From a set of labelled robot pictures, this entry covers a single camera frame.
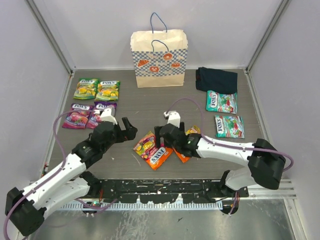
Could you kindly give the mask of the orange fruit candy bag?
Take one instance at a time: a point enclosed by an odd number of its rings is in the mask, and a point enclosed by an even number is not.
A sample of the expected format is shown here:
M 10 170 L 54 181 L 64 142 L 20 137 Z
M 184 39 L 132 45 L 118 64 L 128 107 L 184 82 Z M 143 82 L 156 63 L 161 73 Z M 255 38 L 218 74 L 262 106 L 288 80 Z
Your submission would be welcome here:
M 155 171 L 157 170 L 173 153 L 173 149 L 160 144 L 156 146 L 156 136 L 149 131 L 138 143 L 133 150 Z
M 189 135 L 189 134 L 200 134 L 201 130 L 198 126 L 193 125 L 191 128 L 189 128 L 185 134 Z M 173 151 L 175 152 L 175 154 L 178 156 L 178 158 L 183 162 L 186 163 L 191 157 L 185 156 L 182 153 L 179 153 L 175 148 L 173 149 Z

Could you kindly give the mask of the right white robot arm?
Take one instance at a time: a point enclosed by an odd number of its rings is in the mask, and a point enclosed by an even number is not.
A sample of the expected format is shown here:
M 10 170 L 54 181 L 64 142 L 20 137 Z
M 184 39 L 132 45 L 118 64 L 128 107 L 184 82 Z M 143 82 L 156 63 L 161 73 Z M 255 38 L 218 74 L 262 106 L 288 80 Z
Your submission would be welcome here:
M 185 134 L 171 123 L 156 126 L 155 142 L 159 146 L 176 150 L 189 158 L 219 159 L 241 165 L 238 170 L 226 170 L 219 182 L 219 191 L 232 197 L 244 187 L 259 185 L 277 190 L 285 170 L 285 155 L 277 151 L 267 140 L 236 143 L 213 139 L 200 133 Z

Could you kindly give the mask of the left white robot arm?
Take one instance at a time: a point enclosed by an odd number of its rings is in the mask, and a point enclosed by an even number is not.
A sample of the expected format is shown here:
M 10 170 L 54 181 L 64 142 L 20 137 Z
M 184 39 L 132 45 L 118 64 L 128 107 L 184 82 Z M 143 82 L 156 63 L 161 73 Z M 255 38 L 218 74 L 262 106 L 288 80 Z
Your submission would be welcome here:
M 5 204 L 5 239 L 9 238 L 9 222 L 27 237 L 64 204 L 83 196 L 97 197 L 101 189 L 100 180 L 88 168 L 102 159 L 113 144 L 134 140 L 138 132 L 127 117 L 123 117 L 122 122 L 124 129 L 113 116 L 107 117 L 46 175 L 22 190 L 12 188 L 7 193 Z

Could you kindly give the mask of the blue checkered paper bag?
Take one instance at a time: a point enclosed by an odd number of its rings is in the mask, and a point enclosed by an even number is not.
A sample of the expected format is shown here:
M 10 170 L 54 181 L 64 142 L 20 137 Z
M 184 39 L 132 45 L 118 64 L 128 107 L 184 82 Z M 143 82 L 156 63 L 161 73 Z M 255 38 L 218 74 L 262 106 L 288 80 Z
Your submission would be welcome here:
M 184 85 L 188 56 L 187 35 L 182 29 L 135 31 L 130 50 L 138 88 Z

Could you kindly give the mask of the green snack packet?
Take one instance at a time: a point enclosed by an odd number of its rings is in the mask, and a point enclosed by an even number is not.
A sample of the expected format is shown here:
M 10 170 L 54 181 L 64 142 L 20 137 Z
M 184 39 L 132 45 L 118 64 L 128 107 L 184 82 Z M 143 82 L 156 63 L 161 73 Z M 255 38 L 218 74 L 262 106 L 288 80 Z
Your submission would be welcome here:
M 212 90 L 208 90 L 206 110 L 208 112 L 237 114 L 237 94 L 221 94 Z

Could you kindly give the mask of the purple berries snack bag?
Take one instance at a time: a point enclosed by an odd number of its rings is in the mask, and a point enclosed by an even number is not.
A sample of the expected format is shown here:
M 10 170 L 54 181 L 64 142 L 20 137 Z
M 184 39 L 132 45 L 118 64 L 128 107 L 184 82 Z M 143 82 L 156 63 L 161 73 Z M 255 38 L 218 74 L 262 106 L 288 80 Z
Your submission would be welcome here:
M 99 110 L 98 113 L 95 113 L 94 111 L 90 113 L 88 122 L 86 124 L 87 129 L 94 129 L 100 122 L 100 111 L 103 111 L 106 108 L 111 109 L 111 115 L 114 117 L 116 115 L 116 108 L 117 103 L 116 102 L 106 102 L 106 101 L 95 101 L 95 106 L 93 110 Z
M 70 107 L 72 112 L 67 114 L 62 124 L 62 128 L 85 129 L 93 109 L 93 105 L 72 103 Z

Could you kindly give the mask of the yellow green candy bag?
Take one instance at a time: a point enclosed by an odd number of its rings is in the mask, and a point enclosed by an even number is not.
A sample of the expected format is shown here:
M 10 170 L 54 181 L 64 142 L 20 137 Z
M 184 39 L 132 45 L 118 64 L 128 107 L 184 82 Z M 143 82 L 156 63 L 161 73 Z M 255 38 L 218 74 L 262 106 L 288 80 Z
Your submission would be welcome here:
M 119 99 L 120 81 L 104 80 L 97 85 L 95 101 L 114 102 Z
M 73 99 L 93 100 L 98 91 L 99 78 L 80 78 L 77 82 Z

